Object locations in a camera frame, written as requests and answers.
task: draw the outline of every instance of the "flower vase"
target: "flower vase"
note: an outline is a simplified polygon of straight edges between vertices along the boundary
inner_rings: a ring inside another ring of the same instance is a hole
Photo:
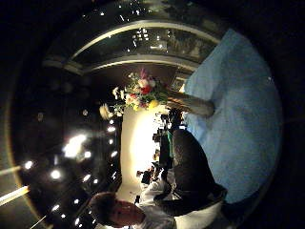
[[[173,90],[167,90],[167,106],[179,109],[183,112],[210,117],[214,114],[214,104],[189,94],[179,93]]]

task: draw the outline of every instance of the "white flower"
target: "white flower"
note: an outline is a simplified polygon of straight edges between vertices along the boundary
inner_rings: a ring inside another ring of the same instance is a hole
[[[100,106],[99,113],[101,114],[103,119],[109,119],[113,116],[113,114],[109,111],[109,107],[106,103]]]
[[[130,94],[126,95],[126,100],[125,100],[126,104],[132,104],[133,103],[133,98],[131,97]]]
[[[139,79],[137,82],[141,88],[145,88],[149,85],[149,81],[147,81],[147,79]]]
[[[140,104],[140,99],[134,98],[133,103],[134,103],[134,105],[138,106]]]
[[[134,86],[133,91],[137,94],[139,94],[141,92],[141,88],[139,85]]]
[[[150,85],[152,88],[155,87],[155,81],[153,79],[150,80]]]
[[[117,91],[118,91],[118,87],[116,87],[116,88],[114,88],[114,89],[112,90],[112,94],[115,96],[115,99],[117,99],[117,98],[116,98]]]
[[[120,92],[121,92],[121,99],[124,99],[125,97],[124,90],[121,90]]]

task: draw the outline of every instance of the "blue bedsheet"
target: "blue bedsheet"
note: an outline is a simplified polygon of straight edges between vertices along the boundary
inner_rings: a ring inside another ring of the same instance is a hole
[[[215,114],[186,115],[188,130],[203,147],[227,201],[254,193],[275,166],[281,138],[281,108],[270,70],[241,34],[228,30],[190,76],[186,94],[211,100]]]

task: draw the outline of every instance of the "wall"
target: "wall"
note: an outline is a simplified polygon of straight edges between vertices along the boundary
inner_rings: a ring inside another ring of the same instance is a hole
[[[161,111],[164,111],[164,106],[141,112],[127,109],[124,113],[121,137],[122,185],[117,192],[119,198],[134,202],[135,195],[141,193],[140,180],[135,174],[137,170],[143,171],[152,166],[155,149],[153,133],[157,130],[153,119],[154,114]]]

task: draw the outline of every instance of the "person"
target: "person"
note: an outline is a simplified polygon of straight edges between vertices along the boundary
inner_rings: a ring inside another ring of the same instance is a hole
[[[191,133],[173,132],[173,168],[164,171],[141,194],[138,205],[120,200],[115,193],[99,193],[89,207],[97,222],[112,227],[173,229],[175,216],[198,210],[219,190],[203,149]],[[173,193],[180,199],[173,200]]]
[[[140,177],[141,175],[141,184],[143,184],[144,187],[147,187],[153,178],[153,168],[149,168],[146,171],[142,172],[142,171],[136,171],[136,177]]]

